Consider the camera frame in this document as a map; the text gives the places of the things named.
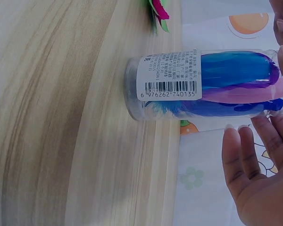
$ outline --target clear plastic bottle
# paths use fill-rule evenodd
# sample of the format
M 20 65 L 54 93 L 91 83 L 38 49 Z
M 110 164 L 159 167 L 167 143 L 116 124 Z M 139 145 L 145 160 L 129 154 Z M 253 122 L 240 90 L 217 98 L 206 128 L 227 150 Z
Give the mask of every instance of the clear plastic bottle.
M 260 62 L 251 62 L 248 60 L 248 56 L 243 56 L 241 60 L 241 64 L 239 62 L 227 61 L 227 55 L 240 53 L 257 53 L 255 58 L 263 57 L 264 59 L 260 60 Z M 219 54 L 221 53 L 223 59 L 219 59 Z M 160 65 L 154 64 L 155 69 L 157 67 L 161 68 L 162 65 L 165 65 L 167 69 L 168 66 L 173 65 L 172 63 L 179 63 L 182 62 L 184 64 L 184 60 L 186 63 L 188 62 L 188 56 L 192 54 L 192 51 L 182 52 L 182 53 L 175 53 L 173 54 L 172 60 L 164 61 L 165 54 L 161 55 L 152 55 L 142 58 L 132 58 L 127 65 L 127 69 L 125 72 L 125 79 L 124 79 L 124 91 L 125 91 L 125 102 L 127 109 L 130 115 L 138 120 L 186 120 L 194 117 L 237 117 L 237 116 L 247 116 L 247 117 L 255 117 L 257 115 L 283 115 L 283 77 L 278 68 L 278 61 L 277 61 L 277 52 L 274 50 L 262 51 L 262 50 L 214 50 L 214 51 L 202 51 L 200 52 L 199 60 L 201 60 L 201 79 L 202 79 L 202 97 L 198 100 L 189 100 L 188 98 L 185 100 L 184 97 L 180 97 L 183 93 L 187 95 L 188 88 L 182 88 L 185 92 L 172 92 L 172 95 L 179 95 L 179 100 L 172 99 L 170 101 L 164 100 L 157 100 L 157 98 L 150 99 L 147 101 L 139 100 L 140 96 L 138 97 L 137 91 L 137 76 L 146 76 L 149 73 L 148 70 L 145 70 L 144 66 L 141 67 L 140 62 L 144 62 L 145 60 L 151 60 L 152 62 L 156 61 L 159 62 Z M 221 64 L 230 63 L 229 67 L 220 68 L 224 70 L 224 77 L 221 74 L 220 80 L 216 80 L 216 77 L 212 76 L 211 74 L 207 73 L 210 71 L 211 60 L 218 59 L 217 62 L 214 62 L 214 65 L 219 67 Z M 266 62 L 272 61 L 271 65 L 274 67 L 270 69 L 270 77 L 266 79 L 261 79 L 261 69 L 266 69 Z M 230 73 L 229 70 L 236 70 L 236 73 Z M 256 77 L 256 73 L 260 79 L 255 79 L 254 81 L 249 81 L 246 83 L 241 83 L 240 80 L 244 81 L 244 75 L 248 75 L 250 73 L 242 72 L 244 70 L 253 68 L 253 72 L 251 76 Z M 171 71 L 168 70 L 160 70 L 160 76 L 167 77 L 167 74 Z M 275 72 L 277 76 L 272 78 L 272 74 Z M 234 81 L 237 80 L 238 84 L 232 84 L 233 80 L 231 78 L 233 75 Z M 180 78 L 177 75 L 177 80 L 182 82 L 183 76 Z M 228 82 L 229 84 L 225 87 L 221 87 L 223 85 L 222 80 Z M 208 87 L 208 85 L 215 83 L 220 83 L 220 87 Z M 159 96 L 166 93 L 166 91 L 170 91 L 165 86 L 156 87 L 152 90 L 153 94 Z

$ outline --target pink flower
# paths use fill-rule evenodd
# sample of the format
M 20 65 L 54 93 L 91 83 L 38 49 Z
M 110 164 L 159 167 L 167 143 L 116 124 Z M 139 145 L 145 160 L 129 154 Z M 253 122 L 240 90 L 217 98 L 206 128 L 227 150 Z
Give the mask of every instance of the pink flower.
M 168 13 L 165 11 L 164 7 L 162 6 L 160 0 L 152 0 L 152 4 L 157 12 L 157 18 L 159 20 L 159 22 L 161 20 L 168 20 L 170 19 L 170 16 L 168 15 Z

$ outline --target green leaf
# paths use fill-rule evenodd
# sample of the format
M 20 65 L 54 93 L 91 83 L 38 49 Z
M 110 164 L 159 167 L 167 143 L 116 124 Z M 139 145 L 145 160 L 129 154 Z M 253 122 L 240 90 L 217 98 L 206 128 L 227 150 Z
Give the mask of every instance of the green leaf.
M 167 2 L 167 0 L 160 0 L 160 3 L 161 3 L 161 5 L 162 5 L 163 7 L 166 6 L 166 2 Z
M 155 12 L 153 10 L 151 10 L 151 14 L 152 14 L 152 27 L 153 27 L 153 31 L 154 31 L 155 34 L 158 34 Z
M 151 5 L 153 11 L 155 12 L 155 14 L 158 15 L 156 9 L 155 9 L 154 6 L 153 6 L 152 0 L 149 0 L 149 3 L 150 3 L 150 5 Z
M 161 20 L 161 28 L 165 31 L 165 32 L 168 32 L 170 33 L 169 29 L 168 29 L 168 26 L 166 24 L 166 20 Z
M 190 125 L 190 123 L 189 123 L 189 121 L 188 120 L 181 120 L 180 121 L 180 126 L 188 126 L 188 125 Z

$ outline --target white label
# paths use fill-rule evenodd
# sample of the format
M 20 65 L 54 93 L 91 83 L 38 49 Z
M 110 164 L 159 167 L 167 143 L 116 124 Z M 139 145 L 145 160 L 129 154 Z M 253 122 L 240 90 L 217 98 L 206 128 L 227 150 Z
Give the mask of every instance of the white label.
M 201 99 L 200 51 L 143 57 L 137 69 L 136 89 L 141 101 Z

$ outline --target wooden table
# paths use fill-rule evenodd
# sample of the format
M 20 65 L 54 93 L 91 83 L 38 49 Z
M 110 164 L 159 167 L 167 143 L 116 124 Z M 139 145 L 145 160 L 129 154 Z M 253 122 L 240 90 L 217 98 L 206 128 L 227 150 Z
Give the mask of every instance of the wooden table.
M 136 122 L 131 57 L 181 49 L 144 0 L 0 0 L 0 226 L 167 226 L 178 122 Z

